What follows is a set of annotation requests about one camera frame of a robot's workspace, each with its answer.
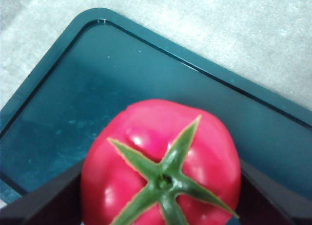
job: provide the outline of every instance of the tray rim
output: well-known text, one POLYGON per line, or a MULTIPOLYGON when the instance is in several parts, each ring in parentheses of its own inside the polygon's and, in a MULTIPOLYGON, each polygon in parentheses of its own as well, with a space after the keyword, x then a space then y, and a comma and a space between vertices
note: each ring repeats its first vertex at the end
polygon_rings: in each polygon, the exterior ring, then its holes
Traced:
POLYGON ((292 121, 312 130, 312 111, 290 101, 182 46, 156 34, 134 21, 106 8, 92 8, 77 15, 56 42, 35 66, 1 110, 0 138, 36 93, 36 87, 44 83, 51 67, 75 41, 79 33, 95 22, 112 24, 137 39, 152 45, 163 53, 209 76, 231 89, 269 107, 292 121))

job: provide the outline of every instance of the floor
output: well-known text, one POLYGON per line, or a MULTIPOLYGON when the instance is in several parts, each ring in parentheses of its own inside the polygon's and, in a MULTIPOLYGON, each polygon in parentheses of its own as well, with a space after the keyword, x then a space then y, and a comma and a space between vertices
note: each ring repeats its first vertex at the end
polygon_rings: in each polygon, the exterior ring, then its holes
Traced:
POLYGON ((1 0, 1 108, 76 15, 105 7, 312 110, 311 2, 1 0))

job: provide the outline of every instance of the black holder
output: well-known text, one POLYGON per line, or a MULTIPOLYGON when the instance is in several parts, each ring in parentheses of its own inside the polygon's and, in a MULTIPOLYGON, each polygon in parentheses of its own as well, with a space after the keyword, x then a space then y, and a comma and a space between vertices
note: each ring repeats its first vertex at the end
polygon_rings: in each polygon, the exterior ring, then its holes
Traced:
MULTIPOLYGON (((83 161, 44 186, 0 211, 1 225, 80 225, 80 174, 83 161)), ((308 225, 311 219, 290 218, 250 178, 242 173, 236 209, 242 225, 308 225)))

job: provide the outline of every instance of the tomato stem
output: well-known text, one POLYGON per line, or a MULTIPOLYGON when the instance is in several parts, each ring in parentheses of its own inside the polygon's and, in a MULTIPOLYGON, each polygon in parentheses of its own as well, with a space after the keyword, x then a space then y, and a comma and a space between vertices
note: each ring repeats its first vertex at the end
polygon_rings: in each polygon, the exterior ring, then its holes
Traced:
POLYGON ((216 205, 238 218, 237 214, 214 193, 199 185, 182 172, 184 159, 194 139, 201 116, 184 128, 173 142, 161 162, 154 163, 139 151, 111 138, 108 141, 139 172, 148 183, 113 220, 114 225, 128 225, 155 203, 169 225, 187 225, 185 216, 176 202, 180 194, 187 194, 202 202, 216 205))

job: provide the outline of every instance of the plastic tray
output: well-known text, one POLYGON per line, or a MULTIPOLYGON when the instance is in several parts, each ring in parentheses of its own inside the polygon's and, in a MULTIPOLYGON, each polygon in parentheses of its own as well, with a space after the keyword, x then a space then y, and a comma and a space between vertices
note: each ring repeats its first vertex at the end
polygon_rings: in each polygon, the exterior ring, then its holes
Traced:
POLYGON ((242 160, 312 199, 311 111, 103 8, 78 15, 2 109, 1 198, 82 160, 118 112, 150 98, 215 114, 242 160))

